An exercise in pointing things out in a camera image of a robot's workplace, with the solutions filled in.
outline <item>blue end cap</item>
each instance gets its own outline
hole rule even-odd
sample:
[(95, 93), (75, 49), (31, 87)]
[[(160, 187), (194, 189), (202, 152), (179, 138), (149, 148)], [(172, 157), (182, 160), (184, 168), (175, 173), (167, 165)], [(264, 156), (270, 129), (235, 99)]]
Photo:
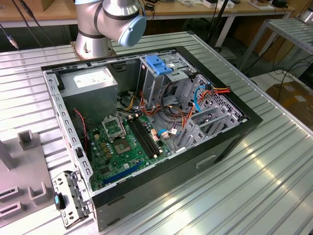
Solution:
[(164, 61), (161, 60), (157, 55), (146, 56), (145, 59), (148, 65), (156, 71), (157, 75), (173, 72), (173, 69), (167, 67)]
[(134, 18), (122, 32), (118, 39), (118, 43), (124, 47), (134, 46), (142, 37), (146, 29), (146, 18), (137, 16)]
[(54, 201), (55, 201), (55, 204), (58, 204), (58, 203), (59, 203), (59, 196), (58, 196), (58, 195), (55, 195)]

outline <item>wooden shelf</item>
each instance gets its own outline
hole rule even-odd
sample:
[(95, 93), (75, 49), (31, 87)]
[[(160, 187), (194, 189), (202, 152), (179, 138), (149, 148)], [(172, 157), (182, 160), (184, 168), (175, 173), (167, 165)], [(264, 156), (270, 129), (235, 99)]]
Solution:
[[(17, 9), (10, 5), (4, 4), (5, 9), (0, 10), (0, 22), (17, 22), (22, 21)], [(159, 2), (155, 4), (155, 15), (156, 16), (177, 16), (177, 15), (205, 15), (213, 14), (214, 8), (208, 8), (201, 4), (196, 4), (195, 6), (185, 6), (180, 2), (166, 3)], [(236, 4), (234, 8), (226, 9), (225, 14), (255, 14), (257, 15), (267, 12), (275, 12), (276, 15), (282, 14), (284, 12), (294, 11), (295, 8), (289, 6), (288, 9), (276, 8), (275, 10), (259, 10), (258, 8), (252, 6), (247, 2), (247, 0), (242, 0), (240, 4)], [(22, 10), (25, 18), (31, 21), (31, 18)], [(147, 15), (151, 16), (152, 12), (147, 11)], [(43, 20), (71, 20), (76, 19), (76, 9), (72, 0), (55, 0), (45, 12), (34, 12), (35, 17), (39, 21)]]

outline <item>expansion slot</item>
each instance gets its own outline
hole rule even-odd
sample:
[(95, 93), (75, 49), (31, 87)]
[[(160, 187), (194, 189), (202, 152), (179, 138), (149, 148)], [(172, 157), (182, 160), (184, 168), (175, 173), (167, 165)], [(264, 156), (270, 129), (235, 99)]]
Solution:
[(102, 182), (102, 184), (105, 185), (105, 184), (111, 183), (111, 182), (113, 182), (115, 180), (118, 180), (118, 179), (120, 179), (120, 178), (122, 178), (122, 177), (124, 177), (124, 176), (126, 176), (126, 175), (128, 175), (130, 173), (133, 173), (133, 172), (137, 171), (138, 167), (140, 166), (140, 164), (142, 164), (142, 162), (134, 165), (133, 167), (131, 167), (131, 168), (127, 169), (127, 170), (124, 170), (124, 171), (122, 171), (122, 172), (120, 172), (120, 173), (118, 173), (116, 175), (113, 175), (113, 176), (105, 179)]
[(133, 134), (138, 139), (141, 147), (144, 149), (145, 153), (149, 159), (155, 158), (160, 155), (160, 152), (145, 128), (142, 126), (141, 122), (138, 119), (132, 119), (128, 121), (128, 125), (131, 128)]

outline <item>blue drive bay latch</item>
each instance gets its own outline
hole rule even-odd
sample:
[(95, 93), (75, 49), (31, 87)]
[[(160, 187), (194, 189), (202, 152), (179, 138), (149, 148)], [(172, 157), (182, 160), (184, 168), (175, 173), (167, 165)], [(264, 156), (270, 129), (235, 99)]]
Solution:
[(164, 61), (161, 60), (157, 55), (146, 56), (145, 59), (148, 65), (156, 71), (157, 75), (173, 72), (173, 69), (167, 67)]

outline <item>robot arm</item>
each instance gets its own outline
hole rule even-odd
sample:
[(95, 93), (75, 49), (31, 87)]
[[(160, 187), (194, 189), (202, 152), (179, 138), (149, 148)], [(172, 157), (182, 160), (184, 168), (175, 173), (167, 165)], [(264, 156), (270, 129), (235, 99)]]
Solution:
[(109, 56), (110, 39), (134, 46), (146, 28), (138, 0), (76, 0), (78, 36), (76, 52), (84, 59)]

